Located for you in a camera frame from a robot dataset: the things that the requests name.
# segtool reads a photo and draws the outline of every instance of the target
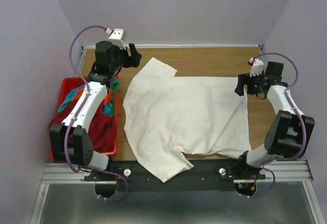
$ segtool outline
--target glass panel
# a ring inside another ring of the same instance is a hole
[[[50,186],[41,223],[290,224],[314,220],[301,182],[276,183],[257,199],[220,191],[138,192],[118,203],[97,199],[94,185],[77,184]]]

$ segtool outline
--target green cloth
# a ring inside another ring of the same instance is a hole
[[[112,101],[111,101],[111,110],[109,116],[114,117],[114,109],[115,109],[115,101],[116,101],[116,94],[118,92],[119,81],[115,78],[113,86],[112,86]]]

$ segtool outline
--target fabric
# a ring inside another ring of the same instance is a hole
[[[193,167],[184,153],[236,159],[251,149],[247,96],[234,93],[237,78],[174,77],[176,72],[152,58],[123,102],[131,149],[162,182]]]
[[[116,100],[116,94],[118,92],[118,87],[119,87],[119,81],[118,81],[117,78],[115,78],[115,81],[114,81],[113,86],[111,88],[111,90],[112,90],[112,101],[111,101],[110,113],[108,114],[111,117],[114,117],[115,100]]]
[[[60,107],[58,109],[58,112],[59,113],[62,112],[62,110],[64,110],[67,107],[67,105],[69,103],[71,103],[75,99],[78,90],[81,90],[82,92],[84,91],[84,86],[85,85],[80,86],[80,87],[78,87],[78,88],[76,88],[76,89],[74,89],[74,90],[72,90],[72,91],[70,91],[68,93],[68,95],[66,96],[65,100],[63,101],[63,103],[60,105]]]
[[[58,109],[59,113],[62,112],[70,102],[74,100],[78,100],[82,96],[84,91],[84,86],[85,85],[80,86],[68,93],[65,100],[63,101],[63,103],[60,105]],[[117,78],[115,78],[112,88],[110,89],[109,93],[104,99],[103,114],[114,117],[114,107],[115,107],[114,103],[115,103],[115,96],[118,91],[118,87],[119,87],[119,81]]]
[[[65,109],[56,115],[50,122],[49,128],[53,124],[61,124],[69,113],[73,110],[78,100],[70,102]],[[102,114],[103,103],[96,111],[89,130],[88,136],[93,144],[94,150],[100,153],[111,152],[114,149],[114,142],[117,138],[117,125],[113,117]]]

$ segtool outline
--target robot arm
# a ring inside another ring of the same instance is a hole
[[[131,56],[128,55],[124,43],[124,30],[108,29],[109,41],[100,41],[96,44],[96,60],[86,80],[90,92],[85,87],[81,98],[78,100],[70,115],[61,124],[54,124],[50,128],[50,140],[54,160],[66,162],[64,154],[64,135],[69,123],[73,120],[68,141],[68,155],[71,163],[88,168],[110,171],[109,157],[94,151],[88,136],[91,121],[108,91],[111,89],[115,76],[121,68],[138,67],[141,54],[136,51],[135,45],[130,43]],[[79,114],[74,114],[81,106],[84,98],[89,96]]]
[[[258,94],[263,93],[265,98],[271,102],[276,113],[276,117],[266,134],[264,144],[240,156],[240,167],[243,164],[243,166],[260,168],[262,164],[272,159],[290,159],[297,155],[302,146],[303,133],[299,117],[292,108],[292,106],[296,108],[297,106],[290,91],[287,90],[288,84],[282,82],[284,65],[269,62],[264,73],[264,64],[261,60],[251,58],[249,64],[251,65],[251,72],[238,76],[239,81],[235,92],[239,96],[244,95],[243,86],[247,85],[248,94],[258,96]],[[288,93],[292,106],[287,100],[285,92]],[[301,110],[297,109],[297,111],[304,120],[307,134],[305,149],[299,156],[301,157],[305,153],[315,122],[313,118],[305,116]]]

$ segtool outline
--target wooden table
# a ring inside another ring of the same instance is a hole
[[[170,65],[178,72],[176,76],[237,77],[248,73],[250,57],[258,55],[258,48],[174,48],[174,49],[138,49],[142,54],[139,68],[123,69],[119,74],[119,146],[114,160],[136,160],[128,144],[123,127],[125,112],[123,100],[132,78],[152,58]],[[86,52],[82,75],[86,76],[95,61],[94,50]],[[249,135],[252,149],[263,144],[266,132],[275,117],[268,100],[248,96]],[[221,155],[202,156],[185,155],[188,159],[222,159]]]

